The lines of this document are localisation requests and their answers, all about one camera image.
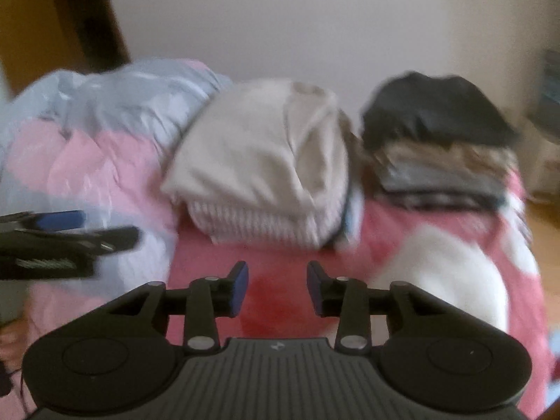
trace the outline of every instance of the pink blanket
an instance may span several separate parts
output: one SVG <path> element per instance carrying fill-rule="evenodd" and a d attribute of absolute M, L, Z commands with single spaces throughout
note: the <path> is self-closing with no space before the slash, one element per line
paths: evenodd
<path fill-rule="evenodd" d="M 168 287 L 182 288 L 200 277 L 226 275 L 236 261 L 245 260 L 250 268 L 250 285 L 243 309 L 236 319 L 218 320 L 220 336 L 321 336 L 335 321 L 314 315 L 306 290 L 305 268 L 309 260 L 320 261 L 331 276 L 369 280 L 411 231 L 425 223 L 436 225 L 466 242 L 476 242 L 502 274 L 510 297 L 509 333 L 522 342 L 533 360 L 533 375 L 520 408 L 529 418 L 536 418 L 544 410 L 553 360 L 547 342 L 540 276 L 519 227 L 522 222 L 518 212 L 523 208 L 521 194 L 522 188 L 515 176 L 510 205 L 499 214 L 412 213 L 368 202 L 361 244 L 355 252 L 346 254 L 215 246 L 186 220 L 179 231 Z M 61 294 L 44 285 L 35 287 L 33 294 L 38 330 L 32 330 L 32 339 L 102 303 L 99 299 Z M 168 338 L 175 344 L 180 343 L 181 318 L 172 317 Z M 14 393 L 0 400 L 0 412 L 2 420 L 22 418 Z"/>

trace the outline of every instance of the metal screw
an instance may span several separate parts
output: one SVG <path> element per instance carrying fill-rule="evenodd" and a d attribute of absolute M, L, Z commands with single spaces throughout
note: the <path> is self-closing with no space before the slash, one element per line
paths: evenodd
<path fill-rule="evenodd" d="M 368 340 L 363 336 L 348 335 L 341 339 L 341 344 L 346 349 L 362 350 L 368 345 Z"/>
<path fill-rule="evenodd" d="M 187 341 L 187 346 L 194 350 L 208 350 L 214 347 L 215 341 L 209 336 L 195 336 Z"/>
<path fill-rule="evenodd" d="M 104 249 L 108 252 L 113 252 L 115 250 L 115 247 L 113 245 L 111 245 L 110 243 L 103 242 L 103 243 L 101 243 L 100 246 L 102 247 L 101 249 Z"/>

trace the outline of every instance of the black clamp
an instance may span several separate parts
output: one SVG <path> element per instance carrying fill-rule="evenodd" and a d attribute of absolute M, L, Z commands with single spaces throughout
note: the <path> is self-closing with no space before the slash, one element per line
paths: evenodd
<path fill-rule="evenodd" d="M 315 312 L 339 316 L 335 350 L 370 356 L 385 380 L 421 404 L 448 412 L 480 412 L 516 402 L 531 375 L 531 358 L 514 338 L 406 282 L 368 289 L 355 279 L 307 266 Z M 371 347 L 370 316 L 385 315 L 389 340 Z"/>
<path fill-rule="evenodd" d="M 49 333 L 23 359 L 35 401 L 102 413 L 161 390 L 184 359 L 222 350 L 215 318 L 239 314 L 248 275 L 238 262 L 228 277 L 197 279 L 187 289 L 150 282 Z M 181 347 L 165 339 L 170 315 L 185 316 Z"/>
<path fill-rule="evenodd" d="M 0 217 L 0 280 L 90 277 L 96 257 L 127 251 L 139 240 L 133 226 L 60 232 L 83 227 L 84 222 L 80 210 Z"/>

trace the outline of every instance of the blue handle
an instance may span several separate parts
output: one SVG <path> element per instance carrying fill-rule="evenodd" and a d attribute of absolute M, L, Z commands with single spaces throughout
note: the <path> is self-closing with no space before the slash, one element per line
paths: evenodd
<path fill-rule="evenodd" d="M 233 290 L 230 299 L 230 317 L 237 317 L 242 309 L 243 299 L 249 285 L 249 267 L 245 262 L 238 262 L 233 267 L 228 278 L 233 281 Z"/>
<path fill-rule="evenodd" d="M 79 229 L 86 221 L 86 214 L 82 210 L 58 211 L 57 213 L 37 213 L 35 225 L 46 232 Z"/>

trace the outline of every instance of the stack of folded clothes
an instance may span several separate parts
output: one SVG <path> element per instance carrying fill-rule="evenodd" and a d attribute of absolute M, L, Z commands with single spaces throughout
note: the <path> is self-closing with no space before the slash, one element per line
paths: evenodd
<path fill-rule="evenodd" d="M 467 80 L 413 72 L 382 86 L 363 115 L 372 195 L 410 209 L 496 210 L 517 134 Z"/>
<path fill-rule="evenodd" d="M 163 191 L 215 241 L 351 243 L 356 220 L 345 215 L 359 199 L 347 126 L 331 91 L 286 79 L 234 85 L 192 125 Z"/>
<path fill-rule="evenodd" d="M 514 166 L 509 149 L 392 142 L 373 157 L 376 197 L 405 208 L 494 210 L 505 201 Z"/>

